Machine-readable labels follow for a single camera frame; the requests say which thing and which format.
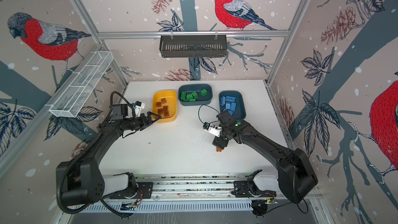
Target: lego brick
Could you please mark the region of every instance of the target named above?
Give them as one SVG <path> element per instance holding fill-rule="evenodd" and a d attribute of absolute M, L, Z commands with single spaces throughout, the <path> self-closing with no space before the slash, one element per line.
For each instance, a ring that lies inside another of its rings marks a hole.
<path fill-rule="evenodd" d="M 235 102 L 235 97 L 227 96 L 225 101 Z"/>
<path fill-rule="evenodd" d="M 201 94 L 202 96 L 205 96 L 205 95 L 207 94 L 207 90 L 206 90 L 206 89 L 203 89 L 202 91 L 200 91 L 200 94 Z"/>
<path fill-rule="evenodd" d="M 225 96 L 222 96 L 220 99 L 220 106 L 225 105 Z"/>
<path fill-rule="evenodd" d="M 235 108 L 236 108 L 236 103 L 232 102 L 232 103 L 231 103 L 231 108 L 230 108 L 230 110 L 231 110 L 232 112 L 235 112 Z"/>

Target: wall-mounted shelf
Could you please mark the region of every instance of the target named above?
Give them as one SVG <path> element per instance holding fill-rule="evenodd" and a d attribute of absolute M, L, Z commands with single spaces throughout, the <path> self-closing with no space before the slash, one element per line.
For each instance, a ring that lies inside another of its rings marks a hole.
<path fill-rule="evenodd" d="M 56 117 L 75 118 L 113 61 L 109 51 L 92 52 L 90 55 L 90 60 L 51 107 L 50 112 Z"/>

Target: white tabletop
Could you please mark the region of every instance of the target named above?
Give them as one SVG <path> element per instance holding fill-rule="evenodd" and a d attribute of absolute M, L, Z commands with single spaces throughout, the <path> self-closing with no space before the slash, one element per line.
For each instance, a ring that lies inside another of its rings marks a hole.
<path fill-rule="evenodd" d="M 271 140 L 287 147 L 270 98 L 262 80 L 130 82 L 125 98 L 130 102 L 146 104 L 143 112 L 152 109 L 154 93 L 178 88 L 186 84 L 206 83 L 212 87 L 213 98 L 209 106 L 219 110 L 218 94 L 236 90 L 243 96 L 245 120 Z M 276 174 L 276 169 L 252 148 L 230 140 L 222 152 L 212 145 L 214 136 L 203 130 L 198 119 L 199 106 L 185 107 L 177 103 L 177 118 L 173 122 L 154 123 L 152 126 L 121 137 L 110 147 L 99 168 L 102 174 L 132 172 L 135 175 L 181 174 L 237 174 L 257 169 Z M 202 107 L 203 122 L 216 120 L 217 112 Z"/>

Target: cable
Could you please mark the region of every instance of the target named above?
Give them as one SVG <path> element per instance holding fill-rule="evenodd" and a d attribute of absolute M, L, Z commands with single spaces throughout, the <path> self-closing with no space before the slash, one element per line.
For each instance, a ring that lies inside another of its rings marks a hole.
<path fill-rule="evenodd" d="M 280 207 L 283 207 L 283 206 L 289 205 L 289 204 L 291 204 L 291 203 L 292 203 L 292 202 L 288 202 L 288 203 L 282 204 L 282 205 L 280 205 L 280 206 L 277 206 L 277 207 L 275 207 L 275 208 L 271 209 L 270 211 L 267 211 L 267 212 L 266 212 L 266 214 L 268 214 L 269 212 L 271 212 L 271 211 L 272 211 L 272 210 L 274 210 L 274 209 L 277 209 L 277 208 L 280 208 Z"/>
<path fill-rule="evenodd" d="M 200 119 L 200 116 L 199 116 L 200 108 L 202 108 L 203 106 L 210 107 L 210 108 L 213 108 L 213 107 L 208 106 L 208 105 L 201 105 L 201 106 L 199 107 L 199 110 L 198 110 L 198 117 L 199 117 L 199 120 L 200 120 L 200 122 L 202 122 L 202 124 L 205 124 L 205 123 L 203 123 L 203 121 Z"/>
<path fill-rule="evenodd" d="M 113 106 L 113 95 L 114 94 L 117 94 L 118 96 L 120 96 L 126 103 L 127 103 L 127 105 L 131 108 L 131 111 L 132 111 L 132 117 L 133 118 L 135 118 L 135 110 L 134 110 L 134 107 L 132 107 L 132 105 L 130 104 L 130 102 L 128 101 L 128 100 L 126 100 L 126 98 L 125 97 L 123 97 L 123 95 L 122 94 L 120 94 L 119 92 L 117 92 L 117 91 L 113 91 L 112 93 L 111 93 L 111 98 L 110 98 L 110 105 L 111 105 L 111 109 L 109 109 L 109 112 L 108 112 L 108 115 L 106 116 L 106 121 L 109 121 L 109 117 L 111 117 L 111 113 L 112 113 L 112 106 Z"/>
<path fill-rule="evenodd" d="M 297 207 L 303 214 L 307 214 L 308 213 L 308 205 L 304 198 L 303 198 L 303 201 L 304 201 L 305 205 L 307 206 L 307 211 L 306 212 L 302 211 L 298 204 L 297 204 Z"/>
<path fill-rule="evenodd" d="M 111 208 L 111 206 L 109 206 L 103 199 L 101 199 L 102 204 L 112 213 L 116 214 L 119 217 L 123 218 L 129 218 L 130 216 L 132 216 L 134 213 L 120 213 L 116 210 L 114 210 L 113 208 Z"/>
<path fill-rule="evenodd" d="M 76 214 L 82 210 L 84 210 L 85 208 L 87 208 L 90 204 L 87 203 L 77 209 L 71 209 L 68 208 L 67 206 L 64 206 L 64 203 L 61 201 L 62 198 L 62 187 L 64 185 L 64 181 L 65 178 L 67 177 L 67 175 L 70 172 L 70 169 L 84 156 L 87 154 L 87 152 L 89 152 L 91 150 L 92 147 L 94 147 L 94 145 L 100 140 L 100 138 L 102 137 L 102 133 L 98 133 L 96 139 L 91 142 L 83 151 L 81 151 L 79 153 L 79 155 L 77 155 L 77 157 L 75 157 L 75 159 L 73 159 L 67 166 L 67 168 L 65 169 L 64 173 L 62 174 L 60 180 L 57 182 L 57 204 L 59 206 L 59 208 L 65 212 L 66 214 Z"/>

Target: bird feet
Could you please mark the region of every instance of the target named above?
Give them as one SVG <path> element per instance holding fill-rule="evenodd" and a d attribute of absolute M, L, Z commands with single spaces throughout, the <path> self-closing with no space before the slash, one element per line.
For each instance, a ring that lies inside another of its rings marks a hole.
<path fill-rule="evenodd" d="M 66 72 L 66 71 L 71 71 L 71 72 L 73 72 L 72 69 L 66 68 L 66 69 L 64 69 L 64 70 L 61 71 L 61 76 L 64 76 L 64 72 Z"/>

